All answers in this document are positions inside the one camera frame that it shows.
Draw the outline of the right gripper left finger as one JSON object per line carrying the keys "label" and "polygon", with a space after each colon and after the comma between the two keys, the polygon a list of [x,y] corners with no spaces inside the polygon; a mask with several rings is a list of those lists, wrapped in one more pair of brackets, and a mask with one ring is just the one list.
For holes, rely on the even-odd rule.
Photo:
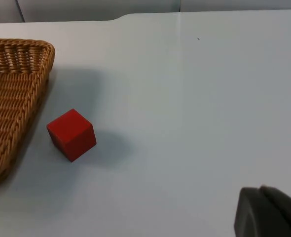
{"label": "right gripper left finger", "polygon": [[234,232],[237,237],[291,237],[291,227],[260,187],[240,190]]}

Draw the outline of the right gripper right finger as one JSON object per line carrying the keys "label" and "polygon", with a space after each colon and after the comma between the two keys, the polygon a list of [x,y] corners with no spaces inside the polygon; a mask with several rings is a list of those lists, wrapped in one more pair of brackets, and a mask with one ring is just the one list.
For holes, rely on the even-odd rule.
{"label": "right gripper right finger", "polygon": [[291,197],[279,189],[269,186],[261,186],[260,191],[281,213],[291,227]]}

